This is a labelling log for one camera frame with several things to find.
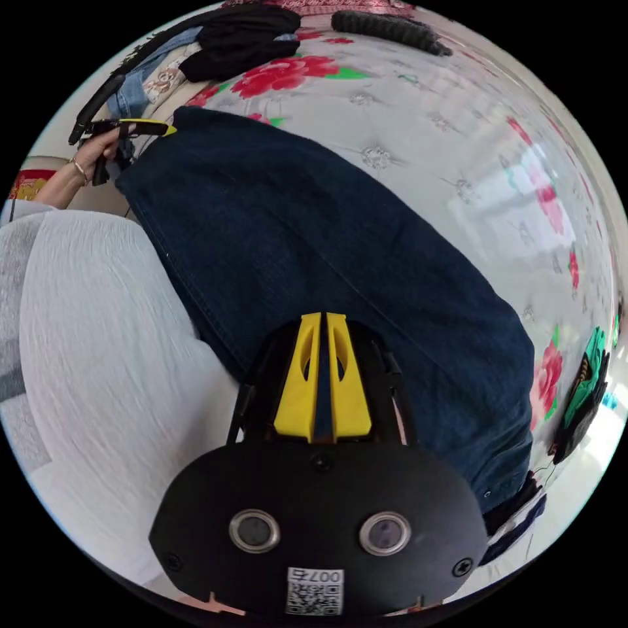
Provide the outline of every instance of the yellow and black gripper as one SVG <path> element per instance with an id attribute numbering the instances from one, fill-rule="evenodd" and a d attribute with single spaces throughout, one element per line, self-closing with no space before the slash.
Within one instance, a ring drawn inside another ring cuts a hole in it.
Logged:
<path id="1" fill-rule="evenodd" d="M 228 442 L 239 430 L 245 440 L 315 441 L 324 344 L 332 441 L 415 442 L 400 368 L 381 337 L 345 315 L 320 312 L 266 338 L 240 388 Z"/>

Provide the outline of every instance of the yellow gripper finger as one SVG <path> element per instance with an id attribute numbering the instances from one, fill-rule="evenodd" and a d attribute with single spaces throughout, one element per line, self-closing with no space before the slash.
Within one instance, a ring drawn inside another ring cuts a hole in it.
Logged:
<path id="1" fill-rule="evenodd" d="M 280 436 L 305 438 L 311 443 L 316 421 L 321 348 L 321 313 L 301 316 L 301 325 L 275 416 Z"/>

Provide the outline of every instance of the black knit item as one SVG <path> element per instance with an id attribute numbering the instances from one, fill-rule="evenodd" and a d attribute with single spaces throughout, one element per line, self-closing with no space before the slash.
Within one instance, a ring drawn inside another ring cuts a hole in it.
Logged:
<path id="1" fill-rule="evenodd" d="M 339 33 L 369 35 L 417 48 L 439 57 L 452 54 L 438 41 L 438 35 L 427 24 L 393 15 L 373 15 L 363 11 L 337 11 L 332 15 L 332 28 Z"/>

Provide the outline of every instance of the denim fabric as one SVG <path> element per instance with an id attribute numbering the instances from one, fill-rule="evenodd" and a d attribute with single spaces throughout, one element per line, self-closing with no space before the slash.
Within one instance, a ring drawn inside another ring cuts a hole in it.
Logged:
<path id="1" fill-rule="evenodd" d="M 529 466 L 534 351 L 482 274 L 313 141 L 195 107 L 173 124 L 179 132 L 116 185 L 230 373 L 241 379 L 283 323 L 344 313 L 385 338 L 419 439 L 467 479 L 482 511 L 515 495 Z"/>
<path id="2" fill-rule="evenodd" d="M 122 87 L 107 100 L 107 107 L 112 118 L 140 118 L 148 106 L 148 98 L 144 92 L 144 81 L 166 58 L 167 54 L 180 46 L 187 46 L 196 40 L 201 26 L 190 28 L 160 46 L 152 54 L 129 72 Z"/>

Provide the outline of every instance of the red flower print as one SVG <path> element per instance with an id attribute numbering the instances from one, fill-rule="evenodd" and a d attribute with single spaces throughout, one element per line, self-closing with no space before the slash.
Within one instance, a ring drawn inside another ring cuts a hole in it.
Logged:
<path id="1" fill-rule="evenodd" d="M 569 272 L 571 273 L 571 283 L 574 290 L 578 290 L 580 283 L 580 272 L 578 271 L 578 259 L 573 251 L 569 252 Z"/>
<path id="2" fill-rule="evenodd" d="M 555 407 L 556 384 L 563 372 L 563 356 L 556 348 L 554 342 L 543 353 L 543 359 L 534 369 L 534 381 L 530 391 L 530 403 L 532 405 L 531 430 L 543 421 L 548 413 Z"/>
<path id="3" fill-rule="evenodd" d="M 207 101 L 215 96 L 220 91 L 220 85 L 212 85 L 211 87 L 206 87 L 201 92 L 198 92 L 194 98 L 188 100 L 188 107 L 204 107 L 207 104 Z"/>
<path id="4" fill-rule="evenodd" d="M 532 146 L 532 139 L 530 136 L 523 130 L 521 124 L 515 120 L 515 118 L 508 117 L 506 121 L 511 125 L 511 127 L 519 134 L 520 138 L 528 144 L 528 146 Z"/>
<path id="5" fill-rule="evenodd" d="M 245 72 L 231 88 L 242 98 L 259 96 L 270 90 L 290 90 L 299 87 L 306 77 L 325 77 L 340 71 L 329 57 L 288 57 Z"/>
<path id="6" fill-rule="evenodd" d="M 551 184 L 550 178 L 541 172 L 536 166 L 530 165 L 527 169 L 530 182 L 534 186 L 536 200 L 545 214 L 549 218 L 549 224 L 556 234 L 563 234 L 563 210 L 558 202 L 556 190 Z"/>
<path id="7" fill-rule="evenodd" d="M 250 116 L 247 116 L 247 118 L 263 122 L 264 124 L 270 124 L 270 120 L 268 118 L 264 118 L 261 113 L 252 113 Z"/>
<path id="8" fill-rule="evenodd" d="M 345 37 L 330 37 L 329 39 L 323 39 L 328 44 L 353 44 L 352 39 L 346 39 Z"/>
<path id="9" fill-rule="evenodd" d="M 315 30 L 311 30 L 311 28 L 308 28 L 307 26 L 300 28 L 295 33 L 295 35 L 299 41 L 304 41 L 306 39 L 318 39 L 319 37 L 323 36 L 322 33 L 319 33 L 318 31 L 315 31 Z"/>

